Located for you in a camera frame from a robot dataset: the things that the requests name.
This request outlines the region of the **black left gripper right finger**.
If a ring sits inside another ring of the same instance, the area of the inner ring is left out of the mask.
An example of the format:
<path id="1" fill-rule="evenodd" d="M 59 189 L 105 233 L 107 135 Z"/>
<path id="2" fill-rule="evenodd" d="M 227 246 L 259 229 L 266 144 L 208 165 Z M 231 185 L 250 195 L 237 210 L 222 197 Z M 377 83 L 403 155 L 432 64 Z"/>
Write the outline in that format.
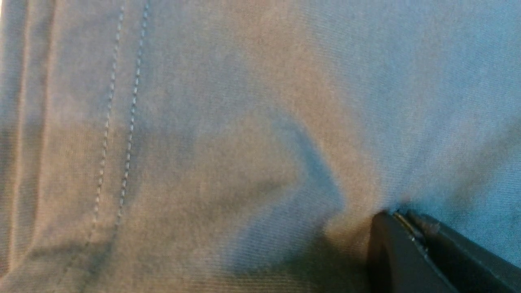
<path id="1" fill-rule="evenodd" d="M 428 256 L 460 293 L 519 293 L 521 271 L 443 222 L 411 210 L 405 218 L 419 230 Z"/>

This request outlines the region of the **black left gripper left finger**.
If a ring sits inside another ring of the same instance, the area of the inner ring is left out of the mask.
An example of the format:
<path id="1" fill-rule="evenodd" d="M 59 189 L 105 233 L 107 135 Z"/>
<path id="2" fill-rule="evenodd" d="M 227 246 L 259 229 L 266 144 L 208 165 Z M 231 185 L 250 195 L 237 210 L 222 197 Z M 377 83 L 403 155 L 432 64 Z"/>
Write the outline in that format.
<path id="1" fill-rule="evenodd" d="M 367 276 L 372 293 L 457 293 L 403 217 L 374 215 L 367 249 Z"/>

